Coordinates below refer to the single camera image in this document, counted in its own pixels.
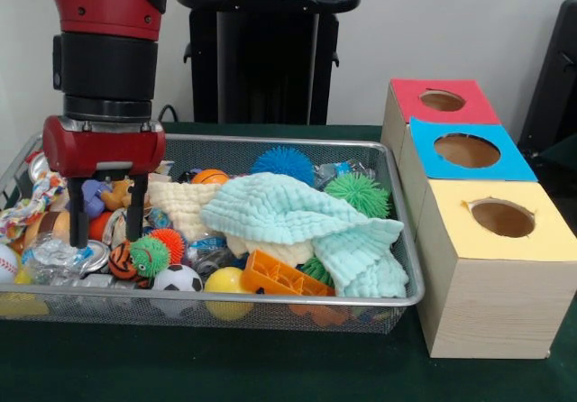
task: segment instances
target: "orange spiky ball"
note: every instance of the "orange spiky ball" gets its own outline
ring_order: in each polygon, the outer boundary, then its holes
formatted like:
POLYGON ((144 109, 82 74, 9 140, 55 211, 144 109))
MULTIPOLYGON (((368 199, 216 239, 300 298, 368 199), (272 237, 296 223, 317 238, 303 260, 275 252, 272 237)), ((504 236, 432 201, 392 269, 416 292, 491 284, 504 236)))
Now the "orange spiky ball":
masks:
POLYGON ((180 264, 185 243, 177 231, 169 228, 155 229, 149 236, 160 240, 167 247, 170 252, 170 265, 180 264))

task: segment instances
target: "yellow box top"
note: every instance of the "yellow box top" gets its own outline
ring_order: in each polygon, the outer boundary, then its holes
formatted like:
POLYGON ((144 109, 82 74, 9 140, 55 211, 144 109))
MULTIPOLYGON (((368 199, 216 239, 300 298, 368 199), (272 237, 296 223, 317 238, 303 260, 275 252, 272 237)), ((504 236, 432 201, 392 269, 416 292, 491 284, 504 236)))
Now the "yellow box top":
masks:
POLYGON ((538 183, 430 180, 429 184, 460 258, 577 261, 577 238, 538 183))

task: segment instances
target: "teal towel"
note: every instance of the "teal towel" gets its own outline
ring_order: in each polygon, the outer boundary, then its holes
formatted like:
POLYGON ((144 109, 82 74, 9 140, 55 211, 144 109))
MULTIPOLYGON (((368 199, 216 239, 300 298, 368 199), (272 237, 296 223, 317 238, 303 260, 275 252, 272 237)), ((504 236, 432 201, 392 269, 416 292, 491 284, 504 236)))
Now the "teal towel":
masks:
POLYGON ((390 252, 403 223, 369 219, 291 177, 262 173, 230 180, 201 217, 211 229, 254 242, 312 241, 338 296, 407 296, 407 273, 390 252))

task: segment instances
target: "wire basket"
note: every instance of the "wire basket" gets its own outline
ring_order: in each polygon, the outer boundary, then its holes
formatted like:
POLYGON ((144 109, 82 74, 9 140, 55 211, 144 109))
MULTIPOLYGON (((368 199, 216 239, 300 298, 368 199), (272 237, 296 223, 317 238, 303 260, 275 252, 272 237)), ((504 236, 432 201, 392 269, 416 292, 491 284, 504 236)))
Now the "wire basket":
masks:
MULTIPOLYGON (((0 317, 72 323, 390 332, 405 309, 420 301, 425 287, 397 168, 388 148, 372 142, 170 134, 165 159, 175 161, 170 172, 173 179, 191 168, 218 168, 231 175, 243 174, 263 152, 280 144, 304 152, 316 165, 356 159, 374 169, 377 181, 391 191, 391 218, 405 223, 392 252, 408 274, 406 298, 292 297, 0 284, 0 317), (217 319, 210 313, 209 309, 215 307, 226 319, 217 319), (238 315, 243 317, 229 319, 238 315)), ((32 184, 25 159, 40 147, 40 137, 32 138, 0 178, 3 207, 30 195, 32 184)))

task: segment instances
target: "green table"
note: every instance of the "green table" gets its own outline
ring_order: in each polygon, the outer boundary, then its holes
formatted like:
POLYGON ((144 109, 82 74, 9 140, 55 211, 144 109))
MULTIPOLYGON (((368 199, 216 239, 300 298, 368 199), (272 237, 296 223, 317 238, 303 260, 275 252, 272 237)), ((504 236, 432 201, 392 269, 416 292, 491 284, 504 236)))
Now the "green table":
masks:
MULTIPOLYGON (((377 141, 379 127, 167 124, 168 132, 377 141)), ((0 401, 576 401, 577 303, 546 361, 428 358, 388 336, 0 322, 0 401)))

